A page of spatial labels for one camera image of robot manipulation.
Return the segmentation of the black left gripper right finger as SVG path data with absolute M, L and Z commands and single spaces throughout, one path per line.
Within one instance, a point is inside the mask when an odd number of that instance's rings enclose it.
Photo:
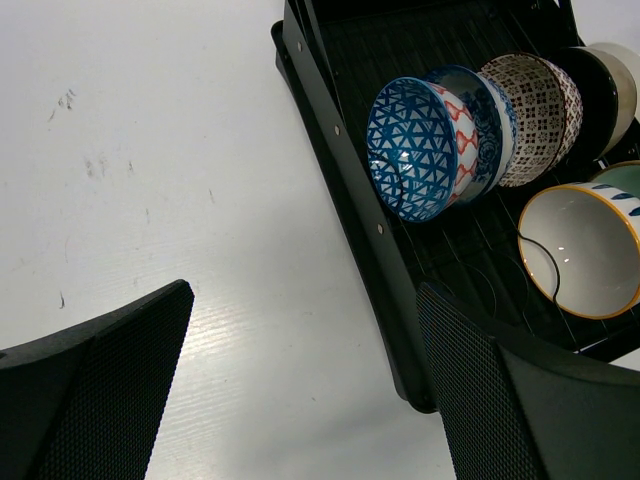
M 417 292 L 430 383 L 459 479 L 636 479 L 639 373 Z

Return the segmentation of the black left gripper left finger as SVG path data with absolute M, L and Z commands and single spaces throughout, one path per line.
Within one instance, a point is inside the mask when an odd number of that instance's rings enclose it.
M 2 350 L 2 478 L 144 478 L 193 303 L 176 280 Z

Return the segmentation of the white bowl patterned rim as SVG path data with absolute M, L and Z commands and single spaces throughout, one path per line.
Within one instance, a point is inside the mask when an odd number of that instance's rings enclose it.
M 604 320 L 639 305 L 639 198 L 602 183 L 547 188 L 525 205 L 518 248 L 562 310 Z

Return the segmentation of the pale green bowl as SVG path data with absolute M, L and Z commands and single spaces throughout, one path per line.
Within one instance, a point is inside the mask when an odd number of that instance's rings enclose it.
M 608 184 L 639 197 L 640 161 L 632 160 L 611 165 L 593 175 L 590 182 Z

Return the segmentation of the blue and white floral bowl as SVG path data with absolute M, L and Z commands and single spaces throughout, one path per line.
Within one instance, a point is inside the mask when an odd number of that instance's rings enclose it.
M 454 204 L 468 205 L 493 189 L 506 173 L 517 143 L 517 116 L 506 93 L 488 77 L 460 65 L 431 70 L 424 79 L 456 95 L 470 111 L 479 136 L 474 179 Z

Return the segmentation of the dark blue patterned bowl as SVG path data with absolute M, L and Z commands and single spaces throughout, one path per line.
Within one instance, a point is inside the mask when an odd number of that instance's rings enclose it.
M 400 219 L 424 223 L 458 200 L 474 179 L 479 136 L 464 102 L 415 77 L 389 82 L 366 130 L 370 174 Z

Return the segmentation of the red lattice patterned bowl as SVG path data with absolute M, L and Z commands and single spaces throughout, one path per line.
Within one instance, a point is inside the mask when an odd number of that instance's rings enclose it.
M 520 187 L 551 170 L 573 146 L 582 123 L 577 86 L 560 67 L 524 52 L 497 56 L 480 74 L 511 102 L 517 123 L 515 152 L 501 177 Z

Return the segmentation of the black bowl tan outside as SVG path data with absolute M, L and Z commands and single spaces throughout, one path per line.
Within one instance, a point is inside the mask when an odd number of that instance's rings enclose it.
M 559 49 L 549 60 L 574 81 L 582 100 L 582 125 L 568 158 L 578 162 L 606 155 L 635 117 L 638 90 L 631 71 L 613 54 L 587 46 Z

